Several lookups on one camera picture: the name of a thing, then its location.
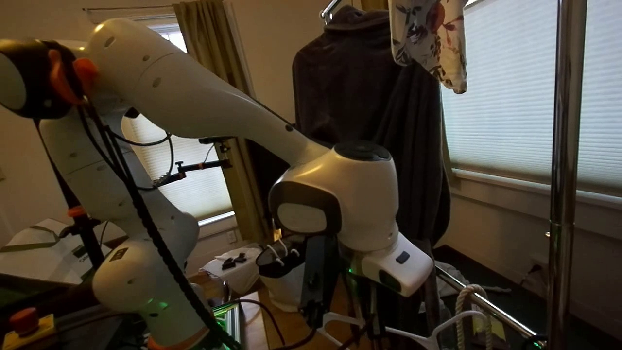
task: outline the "black wire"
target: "black wire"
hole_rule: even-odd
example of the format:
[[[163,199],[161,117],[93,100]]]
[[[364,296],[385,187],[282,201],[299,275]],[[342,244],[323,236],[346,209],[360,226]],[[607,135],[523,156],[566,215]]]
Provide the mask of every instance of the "black wire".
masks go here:
[[[257,302],[257,300],[233,300],[233,304],[253,304],[253,306],[259,306],[264,314],[268,314],[270,324],[274,326],[276,335],[278,335],[278,339],[280,339],[280,345],[282,345],[282,347],[286,345],[284,333],[280,331],[274,314],[272,314],[264,304],[261,304],[261,302]]]
[[[29,226],[31,230],[37,230],[37,232],[45,232],[49,236],[53,236],[55,242],[58,242],[58,234],[55,230],[49,230],[45,226]]]
[[[82,129],[86,133],[86,137],[89,139],[89,143],[93,145],[93,149],[97,151],[97,154],[101,156],[101,160],[113,170],[113,174],[121,180],[121,182],[126,182],[128,176],[121,170],[119,162],[113,162],[111,156],[107,156],[101,149],[101,145],[97,143],[97,139],[93,137],[89,125],[88,125],[88,117],[84,114],[84,110],[78,108],[78,116],[80,116],[80,121],[82,121]],[[99,133],[101,135],[107,135],[105,127],[95,123]],[[136,187],[138,191],[154,191],[158,187]]]
[[[158,147],[158,145],[163,145],[163,143],[171,141],[171,135],[165,135],[163,139],[154,141],[154,143],[134,143],[134,141],[124,139],[124,137],[121,137],[121,135],[117,135],[117,133],[111,133],[111,135],[113,135],[117,141],[123,141],[124,145],[132,145],[132,147],[138,147],[138,149],[150,149],[150,147]]]
[[[82,123],[82,129],[86,133],[86,137],[89,139],[89,143],[93,145],[93,149],[97,151],[97,154],[101,156],[101,160],[113,170],[113,174],[121,180],[124,180],[124,174],[119,170],[117,164],[113,164],[113,160],[109,160],[109,156],[101,151],[99,143],[95,141],[89,125],[88,125],[88,119],[84,116],[84,110],[78,110],[78,116],[80,116],[80,123]]]
[[[311,333],[309,333],[305,339],[301,339],[301,341],[297,341],[297,343],[294,343],[294,345],[288,345],[288,347],[274,349],[274,350],[292,350],[292,349],[299,349],[299,347],[303,347],[303,345],[311,343],[311,339],[315,337],[315,333],[317,333],[317,329],[311,329]]]
[[[138,193],[140,189],[136,187],[126,162],[123,162],[124,158],[123,158],[123,152],[121,152],[119,145],[115,141],[111,141],[109,131],[107,131],[107,127],[101,125],[101,119],[97,117],[97,112],[93,110],[93,106],[88,106],[88,112],[89,112],[89,117],[93,119],[95,127],[97,127],[97,131],[99,131],[99,135],[103,139],[105,149],[117,160],[117,166],[111,164],[111,168],[119,172],[119,178],[124,184],[124,187],[126,187],[126,191],[128,191],[128,195],[132,199],[132,205],[134,205],[134,209],[138,213],[138,219],[142,221],[148,236],[152,238],[152,244],[154,244],[156,252],[159,254],[163,265],[169,269],[169,273],[171,273],[173,281],[177,283],[179,291],[183,292],[187,302],[193,306],[196,316],[204,322],[206,329],[210,329],[210,333],[214,337],[218,337],[218,341],[222,341],[231,350],[241,349],[241,345],[235,339],[231,339],[231,335],[228,335],[216,324],[214,316],[206,312],[204,304],[194,294],[194,291],[189,285],[189,281],[185,279],[183,271],[177,267],[177,261],[175,261],[173,254],[169,252],[167,244],[159,236],[159,230],[158,230],[154,219],[150,217],[150,211],[148,211],[144,199]]]
[[[165,176],[161,176],[159,180],[169,178],[169,176],[173,174],[175,147],[173,147],[171,135],[165,135],[163,139],[159,139],[159,141],[156,141],[156,143],[134,143],[134,141],[128,141],[128,139],[113,133],[113,131],[111,131],[111,135],[113,135],[115,141],[121,141],[121,143],[124,143],[124,145],[132,145],[132,147],[138,147],[138,149],[150,149],[150,147],[158,147],[158,145],[167,143],[167,145],[169,145],[169,170],[167,170]]]
[[[109,228],[109,224],[111,224],[111,222],[105,222],[105,224],[101,226],[101,232],[99,232],[99,246],[103,244],[103,236],[105,236],[105,230]]]
[[[210,145],[208,152],[206,152],[206,158],[202,162],[208,162],[210,154],[214,151],[214,145]]]

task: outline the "curtain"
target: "curtain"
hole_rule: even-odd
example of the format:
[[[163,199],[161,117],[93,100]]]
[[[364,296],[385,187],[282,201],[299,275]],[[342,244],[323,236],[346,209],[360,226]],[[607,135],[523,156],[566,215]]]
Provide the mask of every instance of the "curtain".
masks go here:
[[[249,94],[249,82],[237,55],[224,0],[179,3],[173,5],[173,11],[189,55],[222,81]],[[231,168],[224,170],[224,176],[243,240],[264,242],[270,226],[264,221],[266,211],[259,197],[247,143],[228,139],[218,149],[218,156],[231,164]]]

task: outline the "patterned cloth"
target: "patterned cloth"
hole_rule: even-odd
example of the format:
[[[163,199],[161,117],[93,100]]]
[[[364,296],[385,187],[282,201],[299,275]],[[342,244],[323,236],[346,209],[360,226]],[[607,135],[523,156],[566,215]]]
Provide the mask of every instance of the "patterned cloth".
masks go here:
[[[389,0],[395,63],[418,63],[445,88],[465,94],[463,9],[465,0]]]

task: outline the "white wall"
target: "white wall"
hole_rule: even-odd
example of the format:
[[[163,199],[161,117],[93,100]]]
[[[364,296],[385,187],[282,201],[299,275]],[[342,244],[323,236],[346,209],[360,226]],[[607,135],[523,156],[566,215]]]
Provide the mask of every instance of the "white wall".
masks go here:
[[[463,178],[441,246],[542,294],[529,269],[548,261],[548,209],[546,187]],[[620,203],[579,193],[575,209],[572,312],[622,341]]]
[[[0,246],[45,219],[66,222],[66,207],[33,121],[0,108]]]
[[[327,0],[229,0],[251,88],[259,102],[294,123],[292,63],[323,32]]]

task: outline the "hanging garment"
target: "hanging garment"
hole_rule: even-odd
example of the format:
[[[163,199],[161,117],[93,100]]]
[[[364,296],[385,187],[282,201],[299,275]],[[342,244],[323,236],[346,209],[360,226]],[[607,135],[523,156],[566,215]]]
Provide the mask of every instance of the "hanging garment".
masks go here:
[[[395,63],[422,65],[445,88],[467,92],[465,0],[389,0]]]
[[[296,123],[321,143],[369,141],[393,154],[400,232],[437,242],[449,222],[439,160],[439,86],[391,57],[387,12],[338,11],[294,59]]]

